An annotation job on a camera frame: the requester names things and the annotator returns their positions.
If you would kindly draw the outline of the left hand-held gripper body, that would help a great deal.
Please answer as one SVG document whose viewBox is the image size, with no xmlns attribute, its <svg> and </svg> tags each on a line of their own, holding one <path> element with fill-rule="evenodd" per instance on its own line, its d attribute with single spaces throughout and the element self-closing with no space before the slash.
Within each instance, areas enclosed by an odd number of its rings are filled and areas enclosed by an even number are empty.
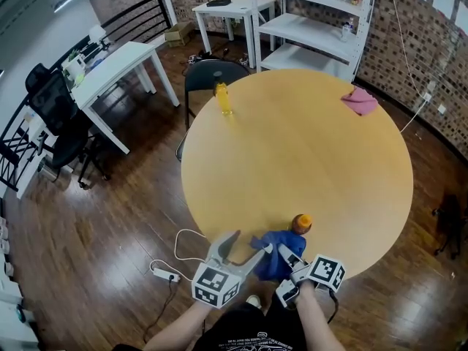
<svg viewBox="0 0 468 351">
<path fill-rule="evenodd" d="M 207 259 L 199 264 L 192 279 L 192 297 L 221 309 L 237 296 L 243 282 L 244 272 L 240 265 Z"/>
</svg>

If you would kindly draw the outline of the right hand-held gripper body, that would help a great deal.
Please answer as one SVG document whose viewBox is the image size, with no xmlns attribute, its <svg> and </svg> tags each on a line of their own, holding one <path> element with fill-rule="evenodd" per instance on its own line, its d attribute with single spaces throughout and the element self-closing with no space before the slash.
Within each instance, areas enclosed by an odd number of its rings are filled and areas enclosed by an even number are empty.
<svg viewBox="0 0 468 351">
<path fill-rule="evenodd" d="M 288 279 L 285 279 L 276 288 L 276 296 L 284 308 L 292 305 L 299 294 L 300 285 L 303 282 L 310 281 L 316 287 L 322 285 L 328 289 L 329 296 L 339 307 L 336 292 L 346 274 L 344 266 L 338 261 L 318 254 L 312 263 L 303 261 L 302 269 L 291 269 Z"/>
</svg>

